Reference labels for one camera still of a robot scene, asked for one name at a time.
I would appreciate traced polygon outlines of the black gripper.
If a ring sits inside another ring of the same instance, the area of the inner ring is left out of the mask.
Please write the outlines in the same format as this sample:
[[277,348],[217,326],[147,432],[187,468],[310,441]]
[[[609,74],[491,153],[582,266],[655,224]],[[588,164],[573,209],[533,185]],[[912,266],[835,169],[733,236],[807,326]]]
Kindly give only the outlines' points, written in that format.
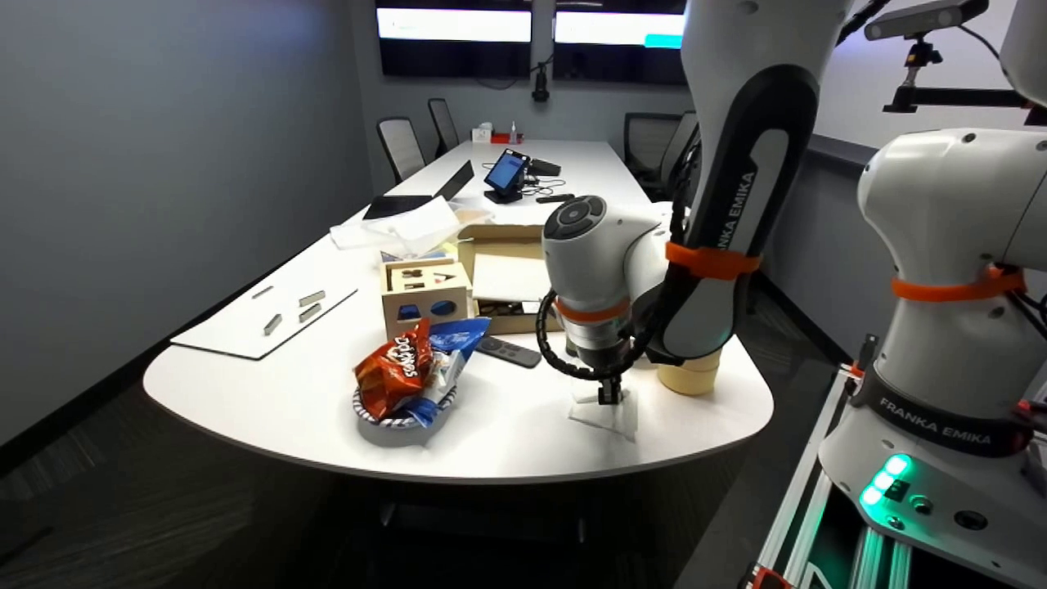
[[603,407],[622,404],[622,374],[628,367],[631,367],[631,355],[626,348],[591,355],[591,374],[597,380],[597,404]]

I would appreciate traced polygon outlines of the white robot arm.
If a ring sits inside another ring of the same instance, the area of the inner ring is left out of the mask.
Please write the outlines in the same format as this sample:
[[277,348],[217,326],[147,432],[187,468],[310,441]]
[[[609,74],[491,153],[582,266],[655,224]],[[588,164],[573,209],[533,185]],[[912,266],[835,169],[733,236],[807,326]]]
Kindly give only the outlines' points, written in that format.
[[[736,301],[804,157],[819,81],[851,34],[920,40],[987,0],[691,0],[681,62],[699,122],[695,191],[656,224],[603,198],[544,225],[545,365],[617,401],[635,360],[687,365],[733,336]],[[1037,129],[898,134],[860,173],[856,205],[891,248],[894,321],[819,461],[856,514],[1016,589],[1047,582],[1037,424],[1047,365],[1047,144]]]

